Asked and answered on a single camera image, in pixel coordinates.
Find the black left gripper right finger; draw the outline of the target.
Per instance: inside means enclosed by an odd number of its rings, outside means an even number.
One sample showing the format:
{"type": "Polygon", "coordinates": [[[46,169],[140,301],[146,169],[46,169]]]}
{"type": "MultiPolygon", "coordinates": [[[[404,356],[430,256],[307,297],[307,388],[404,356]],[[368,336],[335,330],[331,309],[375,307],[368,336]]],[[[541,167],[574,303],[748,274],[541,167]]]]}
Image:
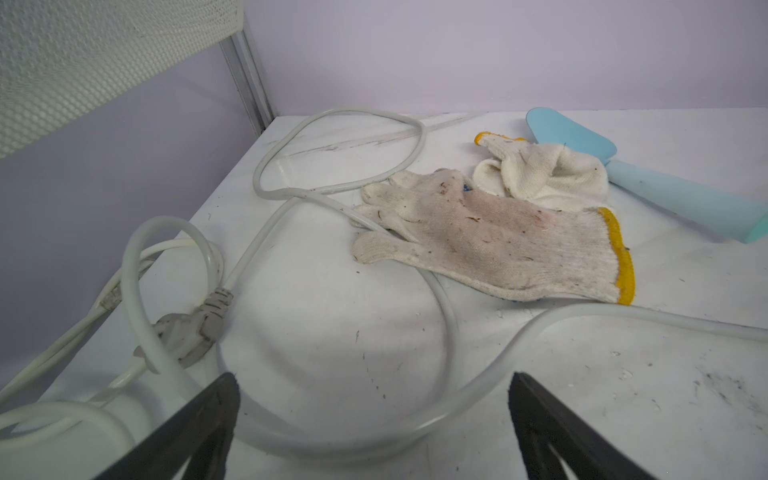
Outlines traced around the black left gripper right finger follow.
{"type": "Polygon", "coordinates": [[[533,376],[516,372],[508,408],[530,479],[651,479],[533,376]]]}

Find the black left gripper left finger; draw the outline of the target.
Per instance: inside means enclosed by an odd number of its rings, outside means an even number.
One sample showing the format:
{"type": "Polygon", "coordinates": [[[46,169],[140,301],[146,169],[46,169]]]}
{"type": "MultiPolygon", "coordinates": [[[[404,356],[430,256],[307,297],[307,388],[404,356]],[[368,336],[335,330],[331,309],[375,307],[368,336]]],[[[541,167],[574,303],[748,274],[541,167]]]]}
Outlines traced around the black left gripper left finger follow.
{"type": "Polygon", "coordinates": [[[222,479],[241,395],[235,376],[220,375],[100,479],[222,479]]]}

